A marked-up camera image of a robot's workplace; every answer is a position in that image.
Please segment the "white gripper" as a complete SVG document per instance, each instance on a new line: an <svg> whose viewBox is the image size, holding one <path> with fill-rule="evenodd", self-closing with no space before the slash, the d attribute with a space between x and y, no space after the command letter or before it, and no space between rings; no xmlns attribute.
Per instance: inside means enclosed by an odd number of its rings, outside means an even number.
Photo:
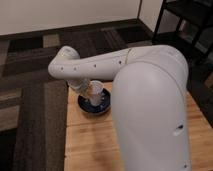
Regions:
<svg viewBox="0 0 213 171"><path fill-rule="evenodd" d="M70 79L67 83L74 92L82 94L84 98L89 99L93 95L93 89L89 87L90 80L87 78Z"/></svg>

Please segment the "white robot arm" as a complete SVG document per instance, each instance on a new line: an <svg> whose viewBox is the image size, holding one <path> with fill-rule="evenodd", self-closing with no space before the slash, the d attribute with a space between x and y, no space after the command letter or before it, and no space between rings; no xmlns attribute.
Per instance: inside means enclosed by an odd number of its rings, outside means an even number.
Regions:
<svg viewBox="0 0 213 171"><path fill-rule="evenodd" d="M81 58L62 47L49 74L83 93L112 83L111 111L125 171L192 171L187 125L188 64L172 46L131 47Z"/></svg>

